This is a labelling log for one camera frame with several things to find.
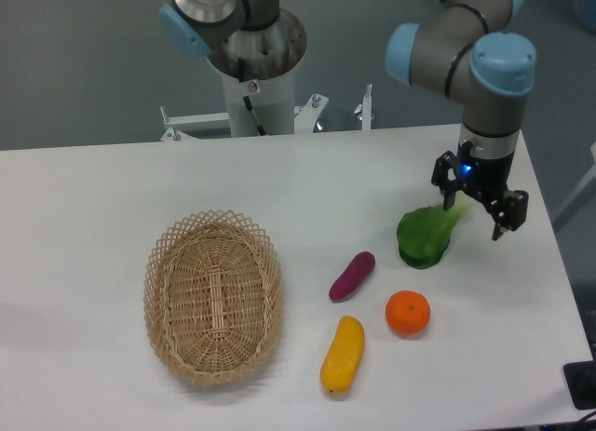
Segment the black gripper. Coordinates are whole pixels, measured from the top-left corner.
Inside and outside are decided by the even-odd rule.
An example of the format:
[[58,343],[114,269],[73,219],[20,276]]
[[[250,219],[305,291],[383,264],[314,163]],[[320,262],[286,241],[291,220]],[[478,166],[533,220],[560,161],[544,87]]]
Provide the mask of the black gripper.
[[513,156],[511,153],[497,159],[476,157],[470,141],[459,144],[456,155],[450,151],[441,154],[435,162],[431,183],[440,190],[442,208],[448,211],[454,206],[462,183],[467,195],[485,202],[484,207],[494,220],[493,241],[505,232],[516,231],[526,221],[529,194],[508,189]]

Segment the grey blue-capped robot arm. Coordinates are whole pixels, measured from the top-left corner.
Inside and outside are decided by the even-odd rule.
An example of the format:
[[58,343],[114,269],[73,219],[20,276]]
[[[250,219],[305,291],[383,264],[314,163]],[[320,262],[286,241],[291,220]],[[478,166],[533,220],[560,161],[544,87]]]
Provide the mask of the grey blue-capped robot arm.
[[[505,32],[523,0],[438,1],[443,12],[436,22],[404,23],[390,36],[386,71],[463,106],[458,146],[437,159],[431,181],[446,209],[457,193],[481,203],[500,237],[525,222],[529,203],[524,191],[508,188],[535,83],[535,47]],[[305,28],[279,0],[170,0],[159,18],[180,50],[206,59],[222,78],[234,136],[313,131],[323,102],[294,108]]]

